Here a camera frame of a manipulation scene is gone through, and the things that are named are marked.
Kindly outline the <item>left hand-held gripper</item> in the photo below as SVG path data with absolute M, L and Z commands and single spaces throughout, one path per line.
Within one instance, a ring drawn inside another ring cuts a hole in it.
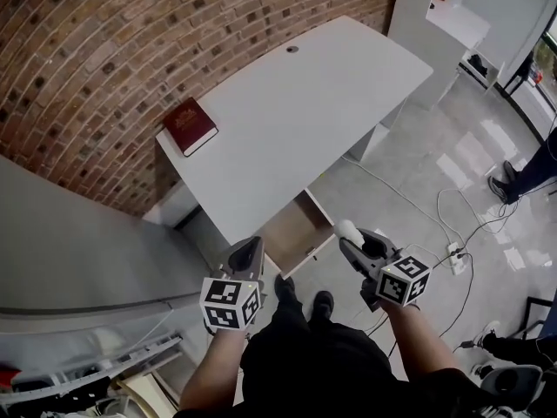
M 228 264 L 220 263 L 205 277 L 199 305 L 206 326 L 214 329 L 245 331 L 263 305 L 260 280 L 265 260 L 264 241 L 255 236 L 254 263 L 244 271 L 229 265 L 250 265 L 253 260 L 253 238 L 243 239 L 232 247 Z

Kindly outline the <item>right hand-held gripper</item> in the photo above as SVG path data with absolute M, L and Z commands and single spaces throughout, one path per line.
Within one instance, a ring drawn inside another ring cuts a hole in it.
M 405 307 L 424 294 L 432 272 L 428 264 L 398 249 L 381 234 L 366 229 L 359 232 L 364 239 L 362 250 L 345 238 L 339 240 L 339 249 L 352 268 L 365 277 L 360 296 L 372 311 L 379 308 L 380 300 Z

